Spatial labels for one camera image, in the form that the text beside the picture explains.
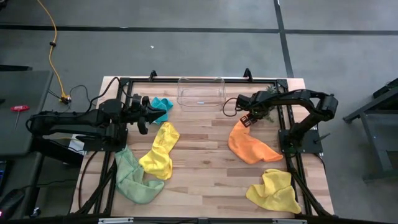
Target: cloth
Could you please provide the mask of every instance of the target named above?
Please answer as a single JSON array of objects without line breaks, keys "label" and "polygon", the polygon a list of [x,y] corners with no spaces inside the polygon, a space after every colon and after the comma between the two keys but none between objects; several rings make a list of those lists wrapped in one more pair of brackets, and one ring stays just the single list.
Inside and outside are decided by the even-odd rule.
[{"label": "cloth", "polygon": [[127,146],[115,153],[115,159],[118,165],[116,188],[126,198],[135,203],[149,203],[163,189],[162,180],[142,181],[144,169]]},{"label": "cloth", "polygon": [[173,162],[169,152],[173,149],[179,137],[180,134],[175,130],[172,123],[163,123],[156,134],[152,149],[139,160],[145,172],[162,180],[167,180],[172,176]]},{"label": "cloth", "polygon": [[228,138],[229,148],[244,162],[255,164],[258,161],[279,161],[282,155],[276,153],[267,144],[249,135],[250,128],[241,121],[235,125]]},{"label": "cloth", "polygon": [[167,121],[169,119],[169,109],[173,107],[173,103],[169,99],[163,98],[160,100],[158,97],[155,97],[150,105],[154,108],[166,110],[166,114],[157,118],[154,123],[161,124],[162,121]]},{"label": "cloth", "polygon": [[294,199],[294,189],[290,184],[291,174],[276,169],[267,169],[262,175],[264,184],[249,187],[246,197],[256,205],[280,212],[301,212]]}]

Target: dark gray desk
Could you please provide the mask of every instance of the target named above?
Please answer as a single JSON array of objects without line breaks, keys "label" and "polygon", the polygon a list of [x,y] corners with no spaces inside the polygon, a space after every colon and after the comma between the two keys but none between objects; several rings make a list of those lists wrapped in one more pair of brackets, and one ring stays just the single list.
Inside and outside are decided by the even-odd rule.
[{"label": "dark gray desk", "polygon": [[[21,156],[30,150],[32,135],[26,130],[25,122],[43,109],[52,74],[48,71],[0,72],[0,98],[6,101],[0,105],[0,156]],[[10,108],[28,105],[30,110],[19,115],[17,128],[14,125],[17,113]]]},{"label": "dark gray desk", "polygon": [[[19,189],[28,185],[35,186],[42,161],[43,156],[39,152],[31,152],[24,157],[15,158],[15,160],[13,160],[13,165],[10,167],[10,173],[0,200],[2,200],[3,197],[12,189]],[[25,212],[28,212],[28,215],[30,215],[33,207],[29,207],[34,206],[36,200],[36,195],[34,194],[35,187],[25,188],[24,200],[21,202],[11,219],[21,219],[26,215]]]}]

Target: teal towel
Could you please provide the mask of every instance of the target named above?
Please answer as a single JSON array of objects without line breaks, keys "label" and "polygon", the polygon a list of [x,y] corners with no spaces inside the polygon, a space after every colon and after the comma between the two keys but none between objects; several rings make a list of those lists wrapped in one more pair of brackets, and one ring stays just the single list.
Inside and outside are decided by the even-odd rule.
[{"label": "teal towel", "polygon": [[154,121],[156,124],[161,124],[162,121],[167,121],[169,119],[169,109],[173,107],[173,103],[169,99],[163,98],[160,100],[158,99],[158,97],[155,97],[150,103],[150,105],[154,108],[166,110],[165,115],[157,118]]},{"label": "teal towel", "polygon": [[149,203],[163,189],[164,182],[161,180],[142,181],[144,168],[127,146],[115,153],[115,159],[118,165],[116,188],[126,198],[135,203]]}]

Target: red t-handle tool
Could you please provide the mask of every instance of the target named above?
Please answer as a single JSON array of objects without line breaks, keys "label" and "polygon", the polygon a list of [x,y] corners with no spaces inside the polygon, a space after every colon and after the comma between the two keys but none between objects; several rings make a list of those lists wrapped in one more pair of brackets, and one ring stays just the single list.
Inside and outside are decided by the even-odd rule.
[{"label": "red t-handle tool", "polygon": [[27,106],[27,105],[18,105],[18,106],[13,106],[11,108],[11,111],[18,112],[17,120],[15,121],[14,130],[17,128],[17,123],[18,123],[18,119],[19,119],[19,113],[21,111],[25,111],[25,110],[29,110],[29,106]]}]

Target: clear plastic container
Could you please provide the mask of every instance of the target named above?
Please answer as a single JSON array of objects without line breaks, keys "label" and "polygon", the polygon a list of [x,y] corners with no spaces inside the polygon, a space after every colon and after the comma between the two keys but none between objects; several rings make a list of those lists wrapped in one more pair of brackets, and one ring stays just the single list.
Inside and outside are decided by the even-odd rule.
[{"label": "clear plastic container", "polygon": [[177,88],[177,102],[183,111],[221,111],[225,103],[222,78],[195,80],[182,77]]}]

